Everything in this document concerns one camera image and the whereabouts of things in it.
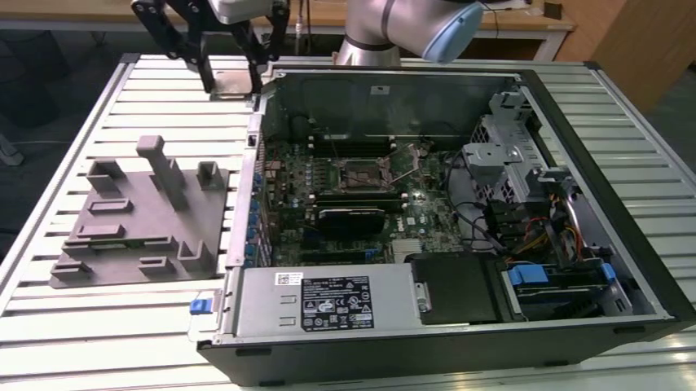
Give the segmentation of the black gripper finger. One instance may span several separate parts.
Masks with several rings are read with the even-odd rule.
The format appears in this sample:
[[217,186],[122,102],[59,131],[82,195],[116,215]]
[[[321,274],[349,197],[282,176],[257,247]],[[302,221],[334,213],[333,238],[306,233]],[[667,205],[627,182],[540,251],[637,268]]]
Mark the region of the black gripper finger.
[[[183,18],[187,32],[181,33],[167,16],[166,7]],[[213,10],[206,1],[131,1],[131,9],[147,29],[155,43],[170,59],[182,59],[189,69],[198,73],[203,89],[214,89],[214,75],[207,59],[206,32],[218,26]]]
[[[267,65],[278,61],[283,46],[286,30],[290,22],[289,1],[241,1],[237,16],[239,21],[231,25],[231,35],[249,61],[251,93],[261,92],[261,74]],[[261,41],[254,33],[251,19],[266,17],[273,30],[266,41]]]

